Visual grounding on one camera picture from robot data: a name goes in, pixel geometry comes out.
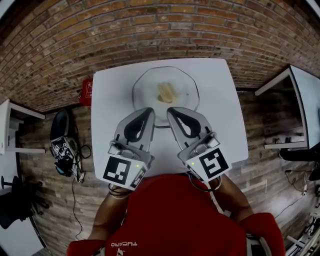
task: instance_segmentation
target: transparent round tray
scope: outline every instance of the transparent round tray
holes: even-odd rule
[[[166,103],[159,100],[158,85],[169,83],[175,92],[175,100]],[[155,127],[169,128],[167,109],[181,107],[197,110],[200,102],[199,92],[195,80],[174,66],[160,66],[148,69],[134,83],[132,88],[132,104],[134,110],[153,108],[155,113]]]

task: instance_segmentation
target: floor plank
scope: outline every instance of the floor plank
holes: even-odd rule
[[[291,186],[285,170],[310,170],[313,162],[289,162],[281,159],[277,150],[266,150],[264,144],[278,137],[277,130],[301,130],[301,118],[293,94],[264,93],[256,97],[252,92],[238,92],[248,141],[249,157],[234,164],[229,172],[230,178],[243,189],[255,212],[270,212],[277,216],[286,206],[301,198],[301,193]],[[80,144],[91,145],[91,109],[79,107],[72,110],[79,131]],[[21,127],[20,143],[23,147],[45,148],[44,154],[20,154],[21,169],[24,177],[42,181],[39,196],[44,198],[50,208],[34,220],[44,242],[53,255],[65,255],[68,244],[75,240],[81,227],[73,215],[74,197],[72,178],[58,174],[54,159],[49,151],[50,129],[55,114],[45,120],[26,119]],[[74,183],[74,212],[83,226],[80,238],[87,238],[96,211],[108,193],[105,182],[95,177],[92,156],[82,161],[86,171],[83,184]],[[304,174],[290,173],[289,178],[297,178],[296,187],[303,187]],[[315,205],[313,183],[308,193],[293,206],[286,209],[276,221],[283,237],[297,237],[303,230],[308,214]]]

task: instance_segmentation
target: yellow food piece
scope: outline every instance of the yellow food piece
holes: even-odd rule
[[[169,82],[162,82],[158,84],[158,100],[165,103],[172,103],[176,98],[174,87]]]

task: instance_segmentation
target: white desk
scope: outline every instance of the white desk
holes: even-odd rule
[[[217,133],[229,162],[248,158],[244,120],[227,62],[214,58],[157,60],[110,68],[94,74],[91,134],[96,172],[106,169],[105,156],[118,123],[134,111],[134,83],[146,70],[165,66],[176,67],[195,80],[200,98],[197,112],[207,118]],[[185,172],[185,167],[177,157],[180,151],[170,128],[155,128],[150,145],[150,153],[155,160],[146,176]]]
[[[45,153],[45,149],[42,148],[20,148],[14,146],[9,146],[9,128],[18,130],[19,124],[23,124],[23,121],[10,118],[11,109],[25,113],[36,118],[45,119],[46,116],[24,107],[18,106],[10,102],[7,99],[4,103],[0,105],[0,154],[5,152],[17,152],[17,153]]]
[[[258,96],[290,77],[301,113],[304,141],[267,144],[265,149],[312,148],[320,142],[320,79],[290,65],[285,71],[255,92]]]

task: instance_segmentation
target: person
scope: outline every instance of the person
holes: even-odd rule
[[[209,185],[230,217],[187,175],[144,178],[127,197],[117,187],[99,207],[88,239],[71,242],[67,256],[284,256],[275,218],[254,214],[241,190],[226,175],[220,179]]]

